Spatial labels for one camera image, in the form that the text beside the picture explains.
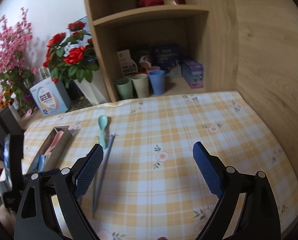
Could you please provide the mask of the stainless steel utensil tray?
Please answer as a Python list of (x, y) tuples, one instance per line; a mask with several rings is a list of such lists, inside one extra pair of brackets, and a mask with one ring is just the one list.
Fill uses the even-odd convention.
[(33, 158), (27, 173), (46, 172), (56, 168), (71, 137), (69, 126), (54, 127)]

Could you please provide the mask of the red rose bouquet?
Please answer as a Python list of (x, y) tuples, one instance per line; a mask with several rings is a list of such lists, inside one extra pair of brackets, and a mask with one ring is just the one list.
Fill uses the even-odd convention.
[(70, 81), (91, 83), (94, 72), (100, 69), (92, 35), (87, 23), (80, 20), (68, 24), (69, 33), (57, 33), (48, 42), (43, 67), (48, 68), (53, 83)]

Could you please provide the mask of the blue chopstick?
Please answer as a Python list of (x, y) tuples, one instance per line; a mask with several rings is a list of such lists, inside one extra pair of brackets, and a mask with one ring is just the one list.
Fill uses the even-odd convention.
[(101, 163), (100, 170), (96, 174), (96, 178), (94, 181), (94, 192), (93, 192), (93, 205), (92, 205), (92, 211), (95, 212), (97, 210), (99, 198), (100, 198), (100, 193), (101, 193), (101, 188), (106, 172), (106, 167), (109, 161), (110, 157), (110, 152), (112, 150), (113, 142), (115, 139), (116, 134), (111, 134), (109, 137), (109, 142), (108, 142), (108, 147), (105, 152), (105, 157), (103, 159), (103, 162)]

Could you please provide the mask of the purple small box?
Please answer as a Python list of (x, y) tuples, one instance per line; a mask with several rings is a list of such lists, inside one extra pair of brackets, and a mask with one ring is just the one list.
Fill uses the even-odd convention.
[(191, 89), (204, 87), (204, 67), (195, 60), (184, 60), (181, 65), (182, 77)]

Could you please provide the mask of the white probiotic box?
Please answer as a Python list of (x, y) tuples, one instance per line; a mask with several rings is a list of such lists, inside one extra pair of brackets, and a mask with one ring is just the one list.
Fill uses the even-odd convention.
[(66, 112), (71, 100), (61, 81), (48, 77), (30, 88), (30, 93), (43, 116)]

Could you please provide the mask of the blue cup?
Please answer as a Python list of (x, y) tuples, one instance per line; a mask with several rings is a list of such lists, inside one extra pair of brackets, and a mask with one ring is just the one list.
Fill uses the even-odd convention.
[(154, 70), (149, 73), (150, 83), (154, 95), (162, 95), (165, 92), (165, 72), (163, 70)]

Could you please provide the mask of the pink plastic spoon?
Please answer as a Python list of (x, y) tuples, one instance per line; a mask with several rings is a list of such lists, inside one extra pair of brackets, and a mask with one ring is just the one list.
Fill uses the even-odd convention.
[(49, 148), (44, 153), (45, 156), (47, 156), (49, 153), (52, 152), (52, 150), (56, 147), (57, 143), (59, 142), (59, 140), (61, 139), (63, 134), (64, 134), (64, 131), (57, 132), (57, 134), (55, 135), (51, 145), (49, 146)]

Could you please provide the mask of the white biscuit package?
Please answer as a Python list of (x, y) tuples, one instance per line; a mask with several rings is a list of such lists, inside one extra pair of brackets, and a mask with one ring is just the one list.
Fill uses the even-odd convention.
[(138, 72), (138, 66), (132, 59), (130, 50), (118, 51), (117, 56), (123, 76), (132, 76)]

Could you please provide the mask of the yellow plaid floral tablecloth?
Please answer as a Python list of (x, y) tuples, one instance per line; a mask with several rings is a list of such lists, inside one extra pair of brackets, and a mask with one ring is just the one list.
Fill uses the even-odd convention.
[(197, 141), (241, 173), (267, 175), (282, 229), (297, 217), (298, 181), (291, 163), (237, 92), (126, 100), (38, 120), (25, 132), (23, 171), (56, 126), (78, 129), (58, 163), (72, 166), (98, 142), (101, 115), (110, 119), (107, 133), (115, 138), (96, 211), (92, 191), (81, 201), (101, 239), (198, 236), (217, 197), (193, 159)]

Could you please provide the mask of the blue plastic spoon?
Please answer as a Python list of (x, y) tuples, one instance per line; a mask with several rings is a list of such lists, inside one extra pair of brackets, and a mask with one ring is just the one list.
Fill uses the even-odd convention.
[(43, 172), (45, 168), (45, 155), (43, 154), (38, 154), (35, 156), (33, 162), (33, 171), (34, 172)]

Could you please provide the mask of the wooden shelf unit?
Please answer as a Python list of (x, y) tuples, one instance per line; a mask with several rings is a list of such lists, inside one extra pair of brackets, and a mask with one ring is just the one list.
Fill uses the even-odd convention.
[(118, 51), (178, 44), (204, 66), (205, 92), (236, 88), (238, 23), (234, 0), (185, 0), (137, 8), (135, 0), (84, 0), (101, 73), (112, 102), (122, 77)]

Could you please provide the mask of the green cup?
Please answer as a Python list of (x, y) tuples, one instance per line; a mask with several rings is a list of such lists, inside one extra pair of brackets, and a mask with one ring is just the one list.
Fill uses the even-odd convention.
[(133, 85), (132, 80), (129, 77), (116, 80), (115, 85), (122, 100), (133, 98)]

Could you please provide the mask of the teal plastic spoon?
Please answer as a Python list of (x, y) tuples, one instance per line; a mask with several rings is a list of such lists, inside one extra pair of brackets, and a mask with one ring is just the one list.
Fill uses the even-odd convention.
[(108, 125), (108, 117), (104, 114), (100, 115), (98, 118), (98, 125), (100, 129), (100, 135), (99, 135), (100, 145), (105, 150), (107, 148), (105, 131)]

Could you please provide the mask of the pink blossom plant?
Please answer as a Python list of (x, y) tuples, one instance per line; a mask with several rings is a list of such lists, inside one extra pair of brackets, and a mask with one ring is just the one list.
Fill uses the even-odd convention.
[(25, 60), (28, 43), (32, 40), (32, 27), (28, 11), (20, 9), (21, 19), (14, 26), (7, 25), (7, 17), (0, 18), (0, 107), (17, 103), (19, 109), (33, 106), (29, 86), (35, 81), (36, 71)]

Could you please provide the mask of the black chair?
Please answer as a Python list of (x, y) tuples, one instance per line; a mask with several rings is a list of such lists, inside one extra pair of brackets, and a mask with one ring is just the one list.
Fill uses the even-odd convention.
[(8, 134), (24, 133), (9, 108), (0, 112), (0, 158), (3, 157), (4, 139)]

